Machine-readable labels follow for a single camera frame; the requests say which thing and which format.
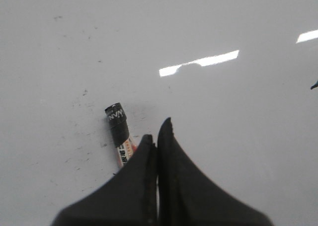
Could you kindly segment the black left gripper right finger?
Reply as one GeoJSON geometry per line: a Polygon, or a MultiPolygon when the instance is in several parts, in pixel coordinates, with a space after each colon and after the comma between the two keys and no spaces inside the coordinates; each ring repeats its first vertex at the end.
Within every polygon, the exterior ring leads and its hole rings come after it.
{"type": "Polygon", "coordinates": [[[271,226],[264,213],[211,181],[188,157],[171,118],[158,135],[159,223],[162,226],[271,226]]]}

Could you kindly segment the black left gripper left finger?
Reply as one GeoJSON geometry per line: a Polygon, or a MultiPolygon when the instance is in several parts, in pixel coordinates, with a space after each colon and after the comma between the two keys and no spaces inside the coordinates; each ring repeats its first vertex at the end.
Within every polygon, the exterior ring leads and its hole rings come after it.
{"type": "Polygon", "coordinates": [[[127,164],[99,189],[62,209],[54,226],[156,226],[157,148],[144,135],[127,164]]]}

